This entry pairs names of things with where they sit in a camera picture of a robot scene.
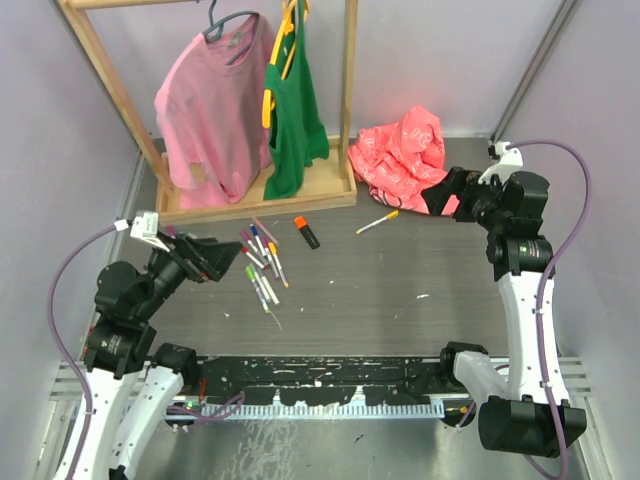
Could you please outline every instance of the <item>wooden clothes rack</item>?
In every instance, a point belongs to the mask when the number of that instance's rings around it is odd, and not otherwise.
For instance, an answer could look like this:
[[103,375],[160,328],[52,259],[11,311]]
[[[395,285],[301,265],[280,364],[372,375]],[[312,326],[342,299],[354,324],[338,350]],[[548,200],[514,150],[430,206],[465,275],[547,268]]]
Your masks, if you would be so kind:
[[[351,99],[353,96],[353,66],[355,58],[358,0],[345,0],[344,64],[342,73],[342,112],[340,136],[329,137],[331,147],[327,160],[315,161],[305,169],[302,187],[292,198],[263,200],[264,187],[273,173],[273,165],[263,170],[254,181],[247,195],[238,203],[224,207],[180,210],[180,189],[171,183],[166,154],[156,149],[149,131],[118,75],[104,45],[96,33],[87,10],[157,5],[193,0],[58,0],[78,40],[102,79],[116,108],[122,115],[133,138],[158,178],[156,210],[165,225],[203,223],[252,215],[295,213],[325,208],[346,207],[356,203],[356,182],[349,163],[347,148],[351,127]],[[195,169],[196,177],[202,175]]]

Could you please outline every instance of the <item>green shirt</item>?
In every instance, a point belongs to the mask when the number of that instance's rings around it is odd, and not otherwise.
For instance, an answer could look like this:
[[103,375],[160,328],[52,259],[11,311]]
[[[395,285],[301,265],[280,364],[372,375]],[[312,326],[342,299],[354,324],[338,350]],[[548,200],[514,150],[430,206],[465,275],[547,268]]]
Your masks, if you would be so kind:
[[276,108],[271,114],[269,137],[269,150],[275,172],[267,180],[265,200],[293,196],[302,186],[304,167],[310,167],[314,158],[329,156],[329,141],[318,117],[318,106],[307,62],[304,5],[301,3],[304,1],[298,0],[295,7],[298,14],[297,33],[287,35],[281,46],[281,50],[290,50],[293,38],[296,40],[296,51],[287,78],[281,78],[286,59],[282,51],[278,55],[278,66],[267,66],[265,88],[272,91]]

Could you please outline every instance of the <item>pink t-shirt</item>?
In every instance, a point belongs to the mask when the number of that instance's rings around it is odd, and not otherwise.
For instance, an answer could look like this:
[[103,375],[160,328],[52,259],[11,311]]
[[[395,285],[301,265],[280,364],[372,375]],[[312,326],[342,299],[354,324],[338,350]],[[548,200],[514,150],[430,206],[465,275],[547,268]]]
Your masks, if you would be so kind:
[[[251,16],[214,43],[199,34],[171,68],[154,105],[171,181],[182,189],[180,208],[236,203],[271,164],[261,110],[272,48],[266,18]],[[204,183],[192,175],[193,163],[202,165]]]

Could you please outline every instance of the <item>yellow hanger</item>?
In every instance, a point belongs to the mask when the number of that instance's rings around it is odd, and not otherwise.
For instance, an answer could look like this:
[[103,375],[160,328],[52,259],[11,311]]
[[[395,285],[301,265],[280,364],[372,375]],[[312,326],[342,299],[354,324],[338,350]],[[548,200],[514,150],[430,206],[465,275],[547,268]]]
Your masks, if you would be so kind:
[[[283,19],[280,24],[280,29],[278,30],[278,35],[276,36],[275,43],[273,45],[273,51],[271,52],[271,60],[269,63],[271,65],[275,65],[278,60],[278,54],[280,53],[280,47],[282,45],[282,40],[285,36],[289,35],[295,29],[295,23],[293,22],[293,8],[298,3],[298,0],[291,0],[291,3],[287,4],[287,0],[282,0],[282,14]],[[304,21],[307,21],[307,17],[309,16],[309,0],[305,0],[304,2]],[[291,68],[291,63],[293,61],[293,56],[296,53],[296,40],[293,41],[293,45],[291,46],[291,51],[287,57],[287,63],[284,65],[284,69],[282,70],[282,79],[287,78],[287,74],[289,73],[289,69]],[[271,90],[265,88],[264,97],[262,99],[262,126],[264,128],[271,127],[271,111],[276,108],[276,102],[273,98]]]

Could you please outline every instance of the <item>wooden rod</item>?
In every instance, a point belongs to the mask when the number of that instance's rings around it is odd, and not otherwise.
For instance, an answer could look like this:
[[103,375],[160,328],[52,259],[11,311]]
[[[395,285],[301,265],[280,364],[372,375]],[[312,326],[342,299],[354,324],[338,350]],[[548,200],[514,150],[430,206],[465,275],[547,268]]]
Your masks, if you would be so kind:
[[65,16],[69,20],[71,27],[76,33],[78,40],[87,52],[91,63],[95,67],[102,83],[107,88],[109,95],[113,99],[116,108],[122,115],[124,122],[131,131],[134,140],[140,147],[142,154],[151,165],[153,173],[158,177],[158,182],[168,189],[172,189],[171,180],[167,166],[162,162],[160,154],[151,140],[149,132],[144,126],[138,111],[133,106],[133,102],[129,98],[116,68],[111,63],[111,59],[107,54],[98,34],[96,33],[91,20],[87,13],[82,10],[76,10],[69,0],[59,0],[60,7]]
[[159,5],[162,3],[194,2],[196,0],[68,0],[76,10],[132,7],[135,5]]
[[351,131],[351,101],[353,99],[353,73],[356,56],[356,26],[358,23],[358,0],[345,0],[344,12],[344,59],[342,66],[342,113],[340,121],[340,146],[338,162],[340,176],[349,177],[349,134]]

